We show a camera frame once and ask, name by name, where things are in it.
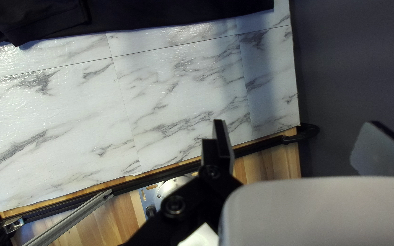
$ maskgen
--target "metal bracket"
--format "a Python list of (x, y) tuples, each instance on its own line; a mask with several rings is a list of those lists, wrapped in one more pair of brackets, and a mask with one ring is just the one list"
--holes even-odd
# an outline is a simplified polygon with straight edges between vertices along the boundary
[(4, 222), (3, 228), (6, 234), (14, 232), (24, 225), (24, 220), (22, 217), (17, 217)]
[(168, 196), (175, 191), (175, 189), (184, 185), (191, 179), (193, 179), (192, 173), (188, 173), (139, 189), (138, 192), (142, 203), (142, 209), (145, 212), (145, 220), (148, 220), (151, 215), (155, 215), (160, 210), (161, 202), (164, 197)]

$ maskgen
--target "grey wall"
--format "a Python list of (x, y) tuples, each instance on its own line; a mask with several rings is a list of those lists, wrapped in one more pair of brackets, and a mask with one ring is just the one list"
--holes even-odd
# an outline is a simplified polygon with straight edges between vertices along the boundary
[(357, 174), (349, 155), (363, 122), (394, 130), (394, 0), (293, 0), (291, 12), (301, 120), (321, 128), (303, 172)]

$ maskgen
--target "black fabric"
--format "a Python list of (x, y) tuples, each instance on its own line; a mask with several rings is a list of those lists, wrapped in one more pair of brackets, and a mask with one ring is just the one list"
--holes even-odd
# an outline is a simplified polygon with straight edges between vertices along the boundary
[(0, 42), (183, 25), (273, 8), (273, 0), (0, 0)]

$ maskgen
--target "screw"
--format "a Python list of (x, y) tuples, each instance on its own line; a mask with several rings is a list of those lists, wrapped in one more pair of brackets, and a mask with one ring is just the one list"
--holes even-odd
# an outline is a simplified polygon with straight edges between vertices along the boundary
[(166, 212), (170, 215), (179, 215), (185, 209), (185, 202), (181, 196), (172, 196), (165, 203)]
[(207, 177), (211, 179), (217, 179), (220, 176), (220, 171), (216, 166), (213, 165), (206, 166), (204, 173)]

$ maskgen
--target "marble-patterned surface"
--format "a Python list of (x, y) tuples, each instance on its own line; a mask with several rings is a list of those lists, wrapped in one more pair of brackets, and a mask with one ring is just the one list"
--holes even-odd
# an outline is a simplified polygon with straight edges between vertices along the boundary
[(271, 10), (236, 17), (238, 34), (290, 24), (290, 6), (287, 0), (275, 0), (275, 6)]
[(252, 140), (237, 36), (113, 60), (143, 171), (199, 156), (213, 119)]
[(253, 137), (299, 125), (291, 26), (239, 35)]
[(0, 77), (111, 57), (105, 33), (0, 43)]
[(0, 78), (0, 210), (140, 173), (112, 59)]
[(244, 17), (0, 44), (0, 210), (299, 123), (287, 0)]
[(107, 32), (112, 56), (231, 36), (236, 33), (235, 18), (182, 26)]

